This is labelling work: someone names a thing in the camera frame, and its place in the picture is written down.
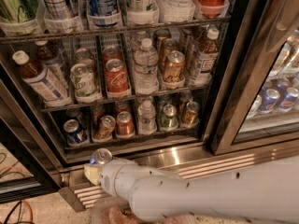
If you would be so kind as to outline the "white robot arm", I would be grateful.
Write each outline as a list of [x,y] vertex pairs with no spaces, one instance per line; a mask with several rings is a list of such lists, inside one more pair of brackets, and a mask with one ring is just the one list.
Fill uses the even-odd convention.
[[84,174],[105,193],[126,200],[144,221],[195,214],[299,223],[298,157],[193,180],[125,159],[88,163]]

